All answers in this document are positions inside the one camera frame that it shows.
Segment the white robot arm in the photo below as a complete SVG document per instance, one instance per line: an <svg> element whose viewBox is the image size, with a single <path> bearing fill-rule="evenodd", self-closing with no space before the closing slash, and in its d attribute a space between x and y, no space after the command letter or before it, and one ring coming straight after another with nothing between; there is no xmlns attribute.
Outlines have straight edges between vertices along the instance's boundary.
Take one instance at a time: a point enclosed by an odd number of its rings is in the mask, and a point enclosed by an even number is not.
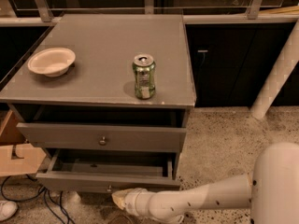
<svg viewBox="0 0 299 224"><path fill-rule="evenodd" d="M243 208L250 210L250 224L299 224L299 145L267 147L248 174L181 191L124 189L112 200L133 216L165 224L180 224L191 210Z"/></svg>

